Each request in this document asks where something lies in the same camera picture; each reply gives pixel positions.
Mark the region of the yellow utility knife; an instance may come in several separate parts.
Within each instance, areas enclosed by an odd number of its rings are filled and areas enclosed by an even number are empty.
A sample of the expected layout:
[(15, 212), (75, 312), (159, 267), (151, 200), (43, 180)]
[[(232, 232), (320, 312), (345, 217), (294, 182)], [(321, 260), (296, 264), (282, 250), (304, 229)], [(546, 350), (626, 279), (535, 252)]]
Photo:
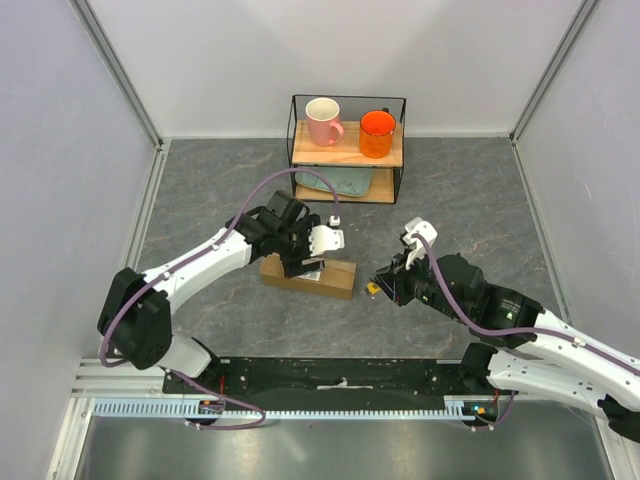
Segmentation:
[(367, 291), (370, 295), (375, 295), (380, 291), (380, 288), (375, 283), (370, 282), (367, 284)]

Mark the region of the brown cardboard express box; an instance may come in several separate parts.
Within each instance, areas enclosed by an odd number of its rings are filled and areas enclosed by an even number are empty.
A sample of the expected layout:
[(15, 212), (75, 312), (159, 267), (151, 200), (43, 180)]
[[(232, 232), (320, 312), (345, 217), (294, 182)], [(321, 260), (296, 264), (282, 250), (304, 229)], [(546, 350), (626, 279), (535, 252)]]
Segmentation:
[(260, 276), (263, 283), (270, 287), (350, 300), (353, 297), (356, 264), (324, 259), (322, 270), (286, 278), (279, 256), (271, 255), (262, 260)]

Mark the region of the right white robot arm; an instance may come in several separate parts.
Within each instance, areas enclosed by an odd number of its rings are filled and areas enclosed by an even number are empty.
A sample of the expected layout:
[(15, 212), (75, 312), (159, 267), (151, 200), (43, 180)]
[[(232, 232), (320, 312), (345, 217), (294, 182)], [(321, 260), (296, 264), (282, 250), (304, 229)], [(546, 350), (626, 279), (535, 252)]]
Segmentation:
[(461, 255), (408, 262), (406, 253), (376, 271), (368, 293), (394, 304), (413, 300), (468, 327), (476, 337), (458, 368), (467, 392), (486, 388), (547, 396), (639, 440), (639, 361), (580, 332), (539, 302), (485, 280)]

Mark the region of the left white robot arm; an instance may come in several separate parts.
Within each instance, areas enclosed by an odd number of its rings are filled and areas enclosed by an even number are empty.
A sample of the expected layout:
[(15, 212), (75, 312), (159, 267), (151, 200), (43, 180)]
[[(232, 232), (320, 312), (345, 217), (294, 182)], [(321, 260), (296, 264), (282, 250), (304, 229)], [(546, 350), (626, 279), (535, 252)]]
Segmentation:
[(224, 275), (272, 254), (288, 277), (323, 268), (320, 255), (344, 245), (339, 224), (339, 215), (323, 222), (278, 190), (266, 205), (241, 212), (188, 253), (143, 273), (124, 268), (114, 276), (97, 323), (101, 362), (112, 366), (107, 352), (114, 350), (121, 356), (117, 365), (179, 371), (196, 392), (211, 392), (220, 378), (218, 359), (198, 340), (175, 333), (173, 314)]

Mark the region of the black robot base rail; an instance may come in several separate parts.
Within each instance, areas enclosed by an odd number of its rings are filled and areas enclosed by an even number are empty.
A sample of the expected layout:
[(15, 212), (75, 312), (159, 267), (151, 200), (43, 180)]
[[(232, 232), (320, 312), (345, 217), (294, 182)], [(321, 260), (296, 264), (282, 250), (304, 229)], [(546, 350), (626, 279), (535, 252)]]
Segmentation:
[(435, 409), (446, 396), (495, 395), (435, 359), (228, 357), (196, 382), (264, 411)]

